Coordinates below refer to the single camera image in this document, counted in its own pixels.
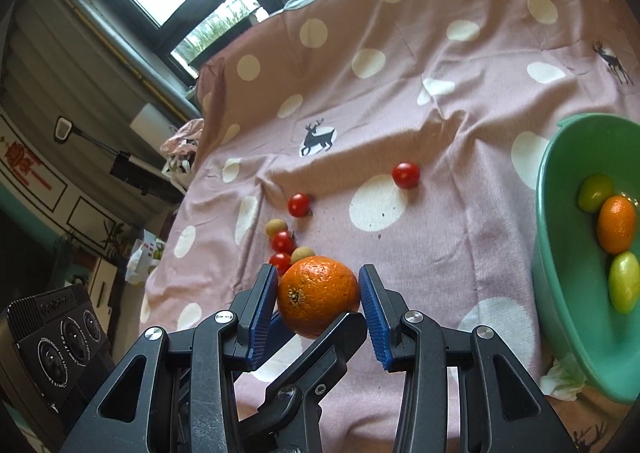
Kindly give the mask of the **green fruit lower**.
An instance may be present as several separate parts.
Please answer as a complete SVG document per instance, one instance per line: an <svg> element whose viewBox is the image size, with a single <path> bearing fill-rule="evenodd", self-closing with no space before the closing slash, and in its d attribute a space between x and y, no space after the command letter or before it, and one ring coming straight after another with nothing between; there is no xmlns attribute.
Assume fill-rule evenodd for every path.
<svg viewBox="0 0 640 453"><path fill-rule="evenodd" d="M639 261L631 251L617 255L608 273L608 295L614 309L628 314L639 299Z"/></svg>

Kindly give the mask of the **tan longan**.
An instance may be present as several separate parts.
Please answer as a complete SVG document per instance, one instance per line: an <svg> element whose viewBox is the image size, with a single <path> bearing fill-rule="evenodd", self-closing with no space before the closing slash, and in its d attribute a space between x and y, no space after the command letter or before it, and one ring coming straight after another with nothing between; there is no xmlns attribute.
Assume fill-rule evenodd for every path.
<svg viewBox="0 0 640 453"><path fill-rule="evenodd" d="M288 224L280 218L271 219L265 225L265 233L268 239L272 239L273 236L286 231L288 231Z"/></svg>
<svg viewBox="0 0 640 453"><path fill-rule="evenodd" d="M316 253L314 250L307 246L299 246L291 254L291 263L295 263L299 260L303 260L309 257L314 257Z"/></svg>

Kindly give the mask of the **green plastic bowl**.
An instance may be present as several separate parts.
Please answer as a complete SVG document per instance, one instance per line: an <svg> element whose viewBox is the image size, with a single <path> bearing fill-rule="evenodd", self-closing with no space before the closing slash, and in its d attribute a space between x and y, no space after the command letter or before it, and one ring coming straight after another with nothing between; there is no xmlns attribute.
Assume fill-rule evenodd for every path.
<svg viewBox="0 0 640 453"><path fill-rule="evenodd" d="M552 355L602 395L631 404L639 394L639 313L620 314L608 295L613 260L597 241L597 219L579 209L582 182L612 179L639 204L639 126L591 113L560 122L536 182L532 273L542 333Z"/></svg>

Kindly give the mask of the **pink polka dot cloth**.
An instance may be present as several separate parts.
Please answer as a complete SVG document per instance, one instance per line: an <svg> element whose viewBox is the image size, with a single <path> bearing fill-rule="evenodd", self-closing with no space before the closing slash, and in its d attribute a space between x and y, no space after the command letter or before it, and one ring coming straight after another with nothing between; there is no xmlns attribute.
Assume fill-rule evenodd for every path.
<svg viewBox="0 0 640 453"><path fill-rule="evenodd" d="M539 161L559 122L639 116L593 43L639 72L626 0L314 0L202 69L195 174L146 282L142 327L182 331L250 288L266 223L304 193L300 245L371 263L409 307L493 327L549 367L532 276ZM392 170L421 171L411 190Z"/></svg>

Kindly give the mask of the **pink crumpled cloth pile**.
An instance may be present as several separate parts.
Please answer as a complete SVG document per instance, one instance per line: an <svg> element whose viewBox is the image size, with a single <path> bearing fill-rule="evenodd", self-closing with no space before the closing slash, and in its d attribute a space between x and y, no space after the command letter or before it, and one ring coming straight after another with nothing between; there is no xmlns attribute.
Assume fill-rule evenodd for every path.
<svg viewBox="0 0 640 453"><path fill-rule="evenodd" d="M160 146L166 159L163 176L183 194L194 178L194 161L204 124L203 118L189 120Z"/></svg>

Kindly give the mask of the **white rectangular box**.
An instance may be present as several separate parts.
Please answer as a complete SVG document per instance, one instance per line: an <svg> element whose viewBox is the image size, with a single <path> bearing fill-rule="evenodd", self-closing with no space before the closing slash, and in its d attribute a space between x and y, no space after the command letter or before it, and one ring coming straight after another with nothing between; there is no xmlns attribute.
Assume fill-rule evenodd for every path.
<svg viewBox="0 0 640 453"><path fill-rule="evenodd" d="M174 124L150 103L142 107L129 127L159 154L160 147L177 131Z"/></svg>

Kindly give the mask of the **large orange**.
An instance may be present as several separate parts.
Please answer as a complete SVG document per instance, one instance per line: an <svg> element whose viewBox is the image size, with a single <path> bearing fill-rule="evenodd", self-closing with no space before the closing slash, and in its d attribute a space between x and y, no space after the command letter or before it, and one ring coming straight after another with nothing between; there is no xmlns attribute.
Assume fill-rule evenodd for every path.
<svg viewBox="0 0 640 453"><path fill-rule="evenodd" d="M277 305L289 329L314 339L342 313L359 310L358 281L342 262L320 256L304 258L280 278Z"/></svg>

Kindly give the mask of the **cherry tomato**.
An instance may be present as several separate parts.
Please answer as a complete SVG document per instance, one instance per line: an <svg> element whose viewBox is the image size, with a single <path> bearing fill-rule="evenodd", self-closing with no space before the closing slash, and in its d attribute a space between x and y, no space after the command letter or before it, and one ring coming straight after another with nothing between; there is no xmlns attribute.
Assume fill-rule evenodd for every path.
<svg viewBox="0 0 640 453"><path fill-rule="evenodd" d="M271 237L271 248L276 254L292 254L296 243L294 236L289 231L280 231Z"/></svg>
<svg viewBox="0 0 640 453"><path fill-rule="evenodd" d="M310 199L304 193L295 193L288 199L288 213L294 218L303 218L310 213Z"/></svg>
<svg viewBox="0 0 640 453"><path fill-rule="evenodd" d="M411 190L419 185L421 178L420 168L410 161L403 161L392 170L394 183L403 190Z"/></svg>

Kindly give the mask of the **green fruit upper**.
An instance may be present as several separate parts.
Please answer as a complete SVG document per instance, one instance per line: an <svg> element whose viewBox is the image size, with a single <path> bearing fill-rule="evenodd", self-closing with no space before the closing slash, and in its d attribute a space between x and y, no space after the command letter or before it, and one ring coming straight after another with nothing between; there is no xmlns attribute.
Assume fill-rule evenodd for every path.
<svg viewBox="0 0 640 453"><path fill-rule="evenodd" d="M613 180L605 174L587 176L580 184L577 205L585 213L597 213L602 204L615 194Z"/></svg>

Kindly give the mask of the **green fruit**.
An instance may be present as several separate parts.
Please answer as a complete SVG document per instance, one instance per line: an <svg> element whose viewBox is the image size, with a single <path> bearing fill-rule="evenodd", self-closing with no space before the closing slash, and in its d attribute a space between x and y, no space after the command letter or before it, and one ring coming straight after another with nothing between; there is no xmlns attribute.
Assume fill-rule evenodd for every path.
<svg viewBox="0 0 640 453"><path fill-rule="evenodd" d="M577 205L585 213L597 213L602 204L615 194L613 180L605 174L587 176L580 184Z"/></svg>
<svg viewBox="0 0 640 453"><path fill-rule="evenodd" d="M631 251L617 255L608 273L608 295L614 309L628 314L639 299L639 261Z"/></svg>

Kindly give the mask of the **cherry tomato lowest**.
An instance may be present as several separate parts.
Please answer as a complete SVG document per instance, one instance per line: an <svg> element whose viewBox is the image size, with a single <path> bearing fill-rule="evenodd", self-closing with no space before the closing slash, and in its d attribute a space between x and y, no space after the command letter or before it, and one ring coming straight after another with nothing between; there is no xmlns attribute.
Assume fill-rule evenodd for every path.
<svg viewBox="0 0 640 453"><path fill-rule="evenodd" d="M278 271L279 277L282 277L292 265L291 256L285 253L275 253L269 258L269 264Z"/></svg>

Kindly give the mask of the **small orange in bowl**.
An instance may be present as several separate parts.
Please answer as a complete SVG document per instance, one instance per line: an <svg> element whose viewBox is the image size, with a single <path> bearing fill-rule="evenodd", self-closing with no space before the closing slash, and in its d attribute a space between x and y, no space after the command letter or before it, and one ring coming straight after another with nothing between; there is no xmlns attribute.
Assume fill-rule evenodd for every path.
<svg viewBox="0 0 640 453"><path fill-rule="evenodd" d="M628 251L637 231L636 207L622 195L608 198L601 206L597 221L597 239L611 255Z"/></svg>

